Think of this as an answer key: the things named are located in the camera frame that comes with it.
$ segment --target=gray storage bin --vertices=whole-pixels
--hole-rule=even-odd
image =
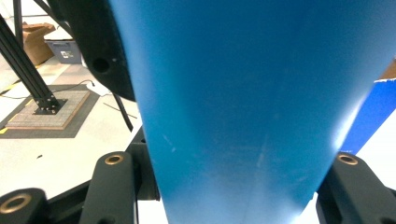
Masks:
[[[81,63],[81,53],[74,40],[46,40],[60,63]]]

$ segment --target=black pole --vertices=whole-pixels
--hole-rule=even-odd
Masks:
[[[62,28],[64,28],[64,30],[70,34],[73,38],[73,32],[72,29],[70,29],[70,26],[64,22],[64,21],[59,21],[55,18],[55,15],[53,14],[52,10],[50,9],[50,7],[42,0],[35,0],[35,2],[53,19],[56,21],[56,23],[58,23]]]
[[[122,117],[125,120],[126,126],[128,126],[128,129],[131,132],[134,129],[134,126],[132,125],[131,121],[128,118],[128,114],[126,113],[126,110],[125,110],[125,107],[123,106],[122,100],[118,95],[116,95],[114,93],[113,93],[113,95],[114,95],[114,99],[116,99],[117,105],[120,108],[120,112],[122,114]]]
[[[38,74],[2,16],[0,16],[0,50],[12,70],[35,99],[39,109],[56,113],[60,109],[58,100]]]
[[[22,32],[22,11],[21,11],[21,0],[14,0],[14,25],[15,25],[15,36],[20,46],[23,47],[23,32]]]

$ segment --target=gray mat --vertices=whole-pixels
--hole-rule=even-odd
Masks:
[[[68,85],[57,85],[49,86],[51,90],[63,90],[70,88]],[[85,86],[77,86],[73,88],[73,91],[88,91]],[[31,100],[29,97],[24,100],[12,113],[10,113],[4,120],[0,122],[0,130],[5,128],[7,123],[18,113],[20,113],[25,105]],[[8,129],[4,133],[0,133],[0,138],[74,138],[76,137],[79,128],[85,121],[85,118],[90,114],[96,101],[99,99],[99,95],[93,91],[87,100],[82,104],[81,108],[77,111],[76,115],[70,120],[67,126],[63,130],[24,130],[24,129]]]

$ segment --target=brass ring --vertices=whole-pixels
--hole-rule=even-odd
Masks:
[[[16,205],[10,205],[12,202],[14,202],[15,200],[18,200],[18,199],[23,199],[23,201]],[[24,206],[26,206],[30,201],[32,201],[32,196],[30,196],[27,193],[20,193],[18,195],[15,195],[12,198],[6,200],[0,206],[0,213],[8,214],[8,213],[16,212],[16,211],[20,210],[21,208],[23,208]]]
[[[348,164],[348,165],[356,165],[356,164],[358,164],[358,161],[355,158],[350,157],[348,155],[343,155],[343,154],[338,155],[337,159],[339,161],[343,162],[343,163]]]
[[[121,155],[112,155],[105,159],[105,163],[107,165],[115,165],[123,161],[123,157]]]

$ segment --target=blue cylinder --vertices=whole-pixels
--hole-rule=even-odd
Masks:
[[[169,223],[288,223],[396,52],[396,2],[110,0]]]

